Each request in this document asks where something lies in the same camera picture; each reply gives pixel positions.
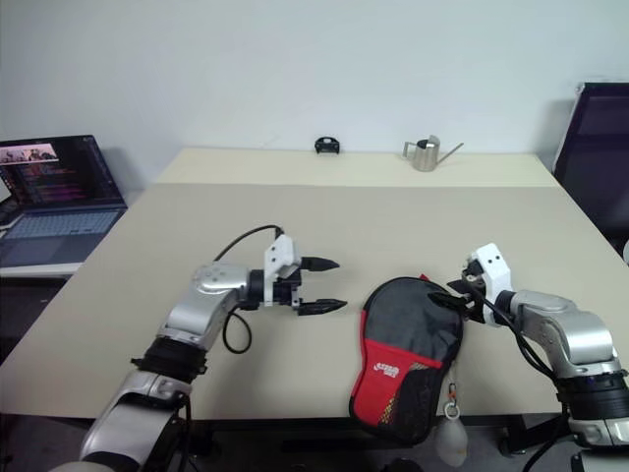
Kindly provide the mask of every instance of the floor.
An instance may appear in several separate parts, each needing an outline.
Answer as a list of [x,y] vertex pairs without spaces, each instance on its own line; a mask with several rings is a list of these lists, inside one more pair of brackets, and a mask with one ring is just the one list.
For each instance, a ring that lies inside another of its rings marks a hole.
[[[0,286],[0,353],[4,357],[29,329],[59,287]],[[527,418],[535,422],[541,418]],[[2,415],[0,420],[1,472],[43,472],[76,459],[86,430],[59,421],[31,416]],[[468,427],[469,456],[458,470],[502,472],[521,470],[530,453],[503,457],[496,445],[501,431],[486,427]],[[323,431],[231,431],[214,435],[218,446],[211,456],[195,456],[192,461],[200,472],[234,471],[379,471],[397,457],[417,461],[424,471],[455,470],[436,456],[432,437],[407,449],[282,451],[287,440],[346,436],[347,432]],[[551,449],[534,471],[570,470],[570,456],[578,448],[563,442]],[[171,464],[170,470],[176,470]],[[188,471],[194,472],[188,464]]]

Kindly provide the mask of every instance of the laptop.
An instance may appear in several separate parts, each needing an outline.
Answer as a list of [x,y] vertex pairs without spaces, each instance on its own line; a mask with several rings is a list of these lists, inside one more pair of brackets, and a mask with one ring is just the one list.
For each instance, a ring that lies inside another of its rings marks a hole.
[[127,209],[94,136],[0,142],[0,177],[22,210],[0,267],[82,263]]

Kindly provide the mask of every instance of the white wall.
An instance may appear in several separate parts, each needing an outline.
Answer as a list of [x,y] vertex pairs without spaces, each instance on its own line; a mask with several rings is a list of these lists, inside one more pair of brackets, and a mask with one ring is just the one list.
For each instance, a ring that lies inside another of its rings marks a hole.
[[182,146],[552,153],[629,80],[626,0],[0,0],[4,137],[94,133],[126,188]]

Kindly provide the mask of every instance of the laptop screen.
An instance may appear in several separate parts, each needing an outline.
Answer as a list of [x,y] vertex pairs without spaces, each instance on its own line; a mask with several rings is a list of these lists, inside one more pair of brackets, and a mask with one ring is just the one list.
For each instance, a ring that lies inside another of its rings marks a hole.
[[2,142],[0,177],[22,207],[124,203],[93,136]]

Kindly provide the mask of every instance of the white tag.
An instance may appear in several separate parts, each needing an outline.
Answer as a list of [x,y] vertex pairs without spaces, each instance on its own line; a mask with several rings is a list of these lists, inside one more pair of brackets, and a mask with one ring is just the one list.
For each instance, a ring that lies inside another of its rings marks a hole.
[[468,434],[459,420],[459,407],[453,402],[443,408],[445,418],[434,432],[434,446],[439,458],[452,467],[460,467],[468,456]]

